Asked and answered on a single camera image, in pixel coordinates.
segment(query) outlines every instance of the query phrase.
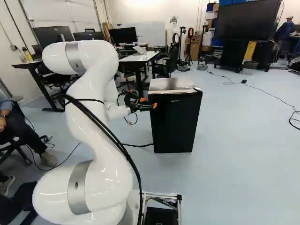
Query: wall outlet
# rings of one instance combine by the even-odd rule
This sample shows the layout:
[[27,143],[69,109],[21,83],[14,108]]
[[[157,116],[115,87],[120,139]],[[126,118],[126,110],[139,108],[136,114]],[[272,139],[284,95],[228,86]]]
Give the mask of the wall outlet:
[[10,45],[9,47],[12,51],[15,51],[18,49],[16,45]]

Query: person's leg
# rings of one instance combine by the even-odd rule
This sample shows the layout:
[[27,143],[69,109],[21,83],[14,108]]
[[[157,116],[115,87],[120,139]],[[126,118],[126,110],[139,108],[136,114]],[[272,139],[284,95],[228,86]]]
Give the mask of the person's leg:
[[10,186],[15,181],[14,176],[5,176],[0,172],[0,195],[7,196]]
[[47,166],[52,167],[57,164],[58,161],[56,157],[49,155],[45,151],[47,146],[17,111],[12,110],[12,112],[8,115],[7,127],[5,129],[9,135],[17,136],[22,142],[29,145],[29,147],[40,155],[43,163]]

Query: garage door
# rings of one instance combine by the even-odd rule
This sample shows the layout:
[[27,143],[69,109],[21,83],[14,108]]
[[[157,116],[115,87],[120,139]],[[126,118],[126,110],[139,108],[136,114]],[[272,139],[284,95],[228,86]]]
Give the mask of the garage door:
[[34,27],[69,26],[71,32],[100,31],[94,0],[21,0]]

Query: person's arm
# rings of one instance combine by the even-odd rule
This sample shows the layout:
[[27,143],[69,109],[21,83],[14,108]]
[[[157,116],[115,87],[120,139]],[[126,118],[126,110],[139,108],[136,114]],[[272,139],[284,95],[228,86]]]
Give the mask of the person's arm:
[[13,109],[12,101],[2,100],[0,102],[0,133],[5,129],[6,117],[9,115],[12,109]]

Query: person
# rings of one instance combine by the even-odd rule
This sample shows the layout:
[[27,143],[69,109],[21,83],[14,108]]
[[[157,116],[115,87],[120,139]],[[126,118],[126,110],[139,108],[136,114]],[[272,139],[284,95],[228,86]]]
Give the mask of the person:
[[[47,146],[39,135],[25,122],[24,117],[14,108],[14,103],[0,94],[0,138],[2,135],[16,136],[37,153],[42,164],[54,167],[58,164],[55,156],[46,152]],[[13,182],[12,177],[0,173],[0,192],[6,193]]]
[[293,16],[286,18],[286,22],[276,31],[275,40],[280,47],[283,47],[283,43],[287,42],[290,34],[296,31],[295,24],[293,23]]
[[0,195],[7,196],[14,181],[14,176],[6,176],[0,172]]

